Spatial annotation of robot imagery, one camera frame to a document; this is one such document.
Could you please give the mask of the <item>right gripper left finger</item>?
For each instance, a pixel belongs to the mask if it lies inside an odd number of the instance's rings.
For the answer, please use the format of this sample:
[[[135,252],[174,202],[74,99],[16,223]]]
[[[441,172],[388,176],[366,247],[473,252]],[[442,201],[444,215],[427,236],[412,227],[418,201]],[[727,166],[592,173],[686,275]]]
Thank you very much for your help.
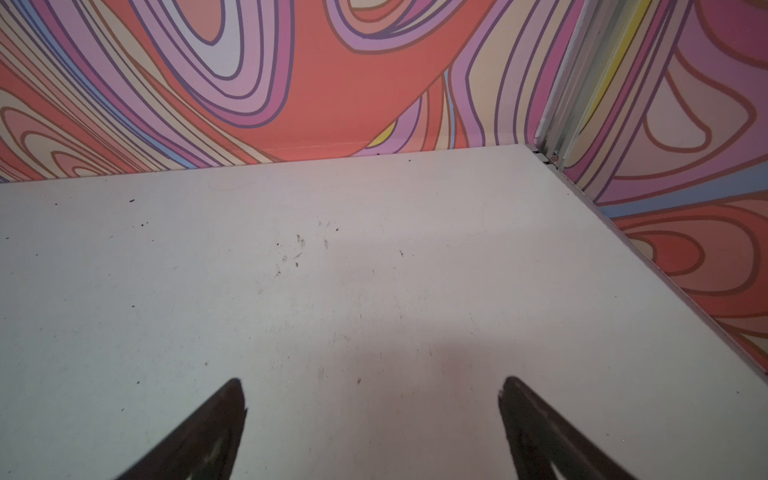
[[[246,415],[242,383],[232,378],[120,477],[227,480]]]

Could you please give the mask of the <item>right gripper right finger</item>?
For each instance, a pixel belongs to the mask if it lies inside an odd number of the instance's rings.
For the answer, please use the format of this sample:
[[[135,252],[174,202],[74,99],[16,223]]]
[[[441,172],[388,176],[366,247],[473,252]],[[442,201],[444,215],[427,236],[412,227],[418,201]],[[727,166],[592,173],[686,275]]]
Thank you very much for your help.
[[[631,479],[518,377],[504,381],[498,407],[519,479]]]

